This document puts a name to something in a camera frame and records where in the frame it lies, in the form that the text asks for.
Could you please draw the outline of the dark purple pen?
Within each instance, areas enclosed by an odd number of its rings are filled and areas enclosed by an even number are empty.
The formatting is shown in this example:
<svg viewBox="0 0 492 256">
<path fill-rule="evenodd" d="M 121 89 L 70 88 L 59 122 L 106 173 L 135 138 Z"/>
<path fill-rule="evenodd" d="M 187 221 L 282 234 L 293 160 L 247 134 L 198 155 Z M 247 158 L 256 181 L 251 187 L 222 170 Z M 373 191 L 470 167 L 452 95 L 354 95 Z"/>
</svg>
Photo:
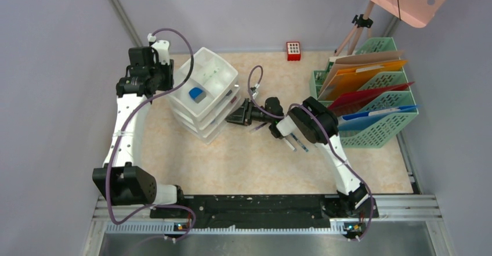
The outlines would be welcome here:
<svg viewBox="0 0 492 256">
<path fill-rule="evenodd" d="M 251 129 L 251 130 L 250 130 L 250 133 L 254 133 L 254 132 L 256 132 L 256 131 L 260 130 L 261 128 L 265 127 L 266 125 L 267 125 L 267 123 L 266 123 L 266 122 L 264 122 L 264 123 L 262 123 L 262 124 L 258 125 L 257 127 L 255 127 L 255 128 L 253 128 L 253 129 Z"/>
</svg>

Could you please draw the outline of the white plastic drawer organizer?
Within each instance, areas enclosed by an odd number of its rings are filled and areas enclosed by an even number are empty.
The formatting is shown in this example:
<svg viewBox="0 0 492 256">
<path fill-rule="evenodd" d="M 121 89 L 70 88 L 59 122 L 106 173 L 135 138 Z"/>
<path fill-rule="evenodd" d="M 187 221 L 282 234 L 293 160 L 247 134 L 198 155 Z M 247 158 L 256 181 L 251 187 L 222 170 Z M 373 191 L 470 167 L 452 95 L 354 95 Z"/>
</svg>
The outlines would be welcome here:
<svg viewBox="0 0 492 256">
<path fill-rule="evenodd" d="M 194 54 L 190 78 L 165 98 L 180 125 L 210 144 L 241 99 L 238 71 L 217 53 L 202 47 Z"/>
</svg>

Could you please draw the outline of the blue clear gel pen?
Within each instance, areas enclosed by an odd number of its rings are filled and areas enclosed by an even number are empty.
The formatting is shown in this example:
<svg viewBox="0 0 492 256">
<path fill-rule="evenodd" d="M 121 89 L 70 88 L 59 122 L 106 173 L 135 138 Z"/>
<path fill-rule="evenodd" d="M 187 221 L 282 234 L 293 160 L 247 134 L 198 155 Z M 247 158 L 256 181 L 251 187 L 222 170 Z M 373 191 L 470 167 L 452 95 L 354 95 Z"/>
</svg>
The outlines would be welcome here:
<svg viewBox="0 0 492 256">
<path fill-rule="evenodd" d="M 296 143 L 305 151 L 305 152 L 308 152 L 309 149 L 301 142 L 301 140 L 295 135 L 295 134 L 291 134 L 292 138 L 294 139 L 294 141 L 296 141 Z"/>
</svg>

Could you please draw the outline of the white blue pen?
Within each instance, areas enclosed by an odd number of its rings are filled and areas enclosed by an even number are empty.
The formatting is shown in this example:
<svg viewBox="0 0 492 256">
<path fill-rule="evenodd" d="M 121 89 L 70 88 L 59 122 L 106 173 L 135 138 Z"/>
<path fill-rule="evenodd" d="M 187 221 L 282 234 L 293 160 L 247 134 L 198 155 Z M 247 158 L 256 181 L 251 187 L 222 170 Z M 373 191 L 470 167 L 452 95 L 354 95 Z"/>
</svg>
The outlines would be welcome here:
<svg viewBox="0 0 492 256">
<path fill-rule="evenodd" d="M 283 142 L 293 151 L 293 152 L 296 152 L 296 147 L 291 143 L 291 141 L 284 137 L 283 138 Z"/>
</svg>

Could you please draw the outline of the orange folder binder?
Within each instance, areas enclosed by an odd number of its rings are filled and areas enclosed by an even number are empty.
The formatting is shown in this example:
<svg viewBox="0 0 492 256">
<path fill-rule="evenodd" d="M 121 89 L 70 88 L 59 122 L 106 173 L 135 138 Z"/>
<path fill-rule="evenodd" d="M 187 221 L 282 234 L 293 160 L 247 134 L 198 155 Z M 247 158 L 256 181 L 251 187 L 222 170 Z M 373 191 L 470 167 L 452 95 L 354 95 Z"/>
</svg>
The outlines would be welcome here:
<svg viewBox="0 0 492 256">
<path fill-rule="evenodd" d="M 366 82 L 381 72 L 400 71 L 407 62 L 407 60 L 400 59 L 358 66 L 334 64 L 321 87 L 318 99 L 335 100 L 344 93 L 354 92 L 361 88 Z"/>
</svg>

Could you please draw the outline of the red plastic folder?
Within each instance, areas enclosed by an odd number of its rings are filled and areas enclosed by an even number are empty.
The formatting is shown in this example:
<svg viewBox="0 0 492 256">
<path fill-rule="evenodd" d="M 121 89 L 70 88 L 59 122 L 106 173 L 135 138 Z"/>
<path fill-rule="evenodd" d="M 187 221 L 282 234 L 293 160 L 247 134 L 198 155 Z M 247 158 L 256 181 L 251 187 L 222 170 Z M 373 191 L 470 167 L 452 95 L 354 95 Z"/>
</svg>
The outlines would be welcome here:
<svg viewBox="0 0 492 256">
<path fill-rule="evenodd" d="M 407 82 L 393 86 L 382 88 L 365 89 L 362 91 L 348 92 L 338 97 L 327 108 L 331 110 L 337 117 L 356 113 L 364 106 L 368 105 L 375 98 L 388 91 L 404 91 L 408 89 L 414 82 Z"/>
</svg>

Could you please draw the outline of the green plastic file rack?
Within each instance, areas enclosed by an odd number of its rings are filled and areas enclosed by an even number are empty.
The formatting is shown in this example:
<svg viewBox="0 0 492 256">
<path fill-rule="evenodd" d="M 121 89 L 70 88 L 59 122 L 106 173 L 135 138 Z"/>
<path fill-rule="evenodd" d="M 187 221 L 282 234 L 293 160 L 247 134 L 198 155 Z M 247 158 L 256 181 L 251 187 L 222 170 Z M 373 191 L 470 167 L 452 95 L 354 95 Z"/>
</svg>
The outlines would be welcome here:
<svg viewBox="0 0 492 256">
<path fill-rule="evenodd" d="M 410 82 L 403 69 L 394 72 L 381 72 L 366 82 L 357 91 L 382 88 Z M 321 104 L 331 105 L 334 101 L 322 100 Z M 358 112 L 380 110 L 397 106 L 417 105 L 410 87 L 404 91 L 388 91 L 375 98 Z M 393 113 L 377 121 L 362 131 L 340 131 L 341 142 L 351 148 L 379 148 L 396 136 L 418 115 L 418 108 L 408 113 Z"/>
</svg>

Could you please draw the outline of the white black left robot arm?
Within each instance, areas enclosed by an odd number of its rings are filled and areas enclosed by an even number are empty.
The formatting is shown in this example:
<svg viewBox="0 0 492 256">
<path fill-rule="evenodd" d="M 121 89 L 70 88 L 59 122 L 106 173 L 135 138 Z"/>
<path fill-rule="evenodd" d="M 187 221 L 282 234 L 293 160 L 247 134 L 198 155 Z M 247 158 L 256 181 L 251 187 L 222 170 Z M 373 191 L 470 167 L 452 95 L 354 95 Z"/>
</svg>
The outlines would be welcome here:
<svg viewBox="0 0 492 256">
<path fill-rule="evenodd" d="M 176 185 L 162 185 L 142 168 L 143 134 L 151 98 L 173 88 L 173 60 L 169 46 L 130 48 L 130 64 L 117 82 L 117 119 L 108 154 L 92 180 L 110 205 L 163 204 L 172 217 L 186 210 Z"/>
</svg>

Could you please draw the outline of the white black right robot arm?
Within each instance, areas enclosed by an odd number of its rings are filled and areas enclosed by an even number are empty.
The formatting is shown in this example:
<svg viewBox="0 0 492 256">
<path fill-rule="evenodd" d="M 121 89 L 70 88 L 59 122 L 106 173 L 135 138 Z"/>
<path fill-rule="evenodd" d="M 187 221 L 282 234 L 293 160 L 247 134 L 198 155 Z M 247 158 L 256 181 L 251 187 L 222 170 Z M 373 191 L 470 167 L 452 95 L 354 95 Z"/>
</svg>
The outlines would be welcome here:
<svg viewBox="0 0 492 256">
<path fill-rule="evenodd" d="M 341 211 L 355 217 L 370 198 L 366 183 L 354 172 L 344 152 L 336 115 L 313 97 L 292 105 L 286 113 L 277 97 L 267 98 L 264 106 L 257 106 L 246 98 L 242 105 L 226 118 L 226 122 L 249 126 L 252 122 L 269 125 L 276 139 L 283 139 L 299 130 L 310 143 L 321 149 L 331 163 Z"/>
</svg>

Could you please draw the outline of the blue grey eraser block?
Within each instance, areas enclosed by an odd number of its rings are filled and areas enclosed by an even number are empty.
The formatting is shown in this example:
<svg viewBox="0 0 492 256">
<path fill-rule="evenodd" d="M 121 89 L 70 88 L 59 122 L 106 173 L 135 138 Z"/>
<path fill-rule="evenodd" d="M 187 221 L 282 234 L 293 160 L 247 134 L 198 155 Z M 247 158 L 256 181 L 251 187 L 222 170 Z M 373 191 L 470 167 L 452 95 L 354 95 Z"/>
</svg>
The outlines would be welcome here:
<svg viewBox="0 0 492 256">
<path fill-rule="evenodd" d="M 195 103 L 200 103 L 207 96 L 206 92 L 199 87 L 194 87 L 189 90 L 189 96 Z"/>
</svg>

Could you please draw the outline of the red grid pen holder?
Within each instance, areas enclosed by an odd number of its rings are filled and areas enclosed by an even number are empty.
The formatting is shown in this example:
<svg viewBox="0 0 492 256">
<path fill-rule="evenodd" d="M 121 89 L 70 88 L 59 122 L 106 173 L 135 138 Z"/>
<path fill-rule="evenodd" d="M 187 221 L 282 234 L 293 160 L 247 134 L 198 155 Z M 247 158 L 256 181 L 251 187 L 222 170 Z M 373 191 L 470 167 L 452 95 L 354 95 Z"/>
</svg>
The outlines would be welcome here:
<svg viewBox="0 0 492 256">
<path fill-rule="evenodd" d="M 287 52 L 287 60 L 289 62 L 300 61 L 302 57 L 300 42 L 298 41 L 287 42 L 286 52 Z"/>
</svg>

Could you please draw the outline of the blue file folder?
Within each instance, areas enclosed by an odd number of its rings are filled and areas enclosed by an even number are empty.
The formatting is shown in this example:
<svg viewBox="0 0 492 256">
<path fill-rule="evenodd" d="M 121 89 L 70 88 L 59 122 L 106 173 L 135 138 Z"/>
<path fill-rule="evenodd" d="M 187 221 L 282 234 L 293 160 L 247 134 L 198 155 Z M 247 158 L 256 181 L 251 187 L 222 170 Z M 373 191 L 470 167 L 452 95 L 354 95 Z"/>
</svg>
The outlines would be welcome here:
<svg viewBox="0 0 492 256">
<path fill-rule="evenodd" d="M 377 121 L 393 113 L 408 113 L 417 109 L 418 105 L 397 106 L 380 110 L 362 111 L 338 117 L 339 131 L 362 131 Z"/>
</svg>

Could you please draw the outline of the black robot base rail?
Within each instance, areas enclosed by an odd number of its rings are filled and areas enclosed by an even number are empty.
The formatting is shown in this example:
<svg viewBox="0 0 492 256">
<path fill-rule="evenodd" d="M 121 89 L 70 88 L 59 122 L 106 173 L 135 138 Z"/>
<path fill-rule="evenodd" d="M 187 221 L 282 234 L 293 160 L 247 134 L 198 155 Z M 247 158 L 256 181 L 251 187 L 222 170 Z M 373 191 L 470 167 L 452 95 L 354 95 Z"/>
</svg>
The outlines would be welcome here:
<svg viewBox="0 0 492 256">
<path fill-rule="evenodd" d="M 193 210 L 196 215 L 218 213 L 258 214 L 321 214 L 330 218 L 364 218 L 370 214 L 379 217 L 376 202 L 365 201 L 356 211 L 342 205 L 337 194 L 231 194 L 185 195 L 178 198 L 178 205 Z"/>
</svg>

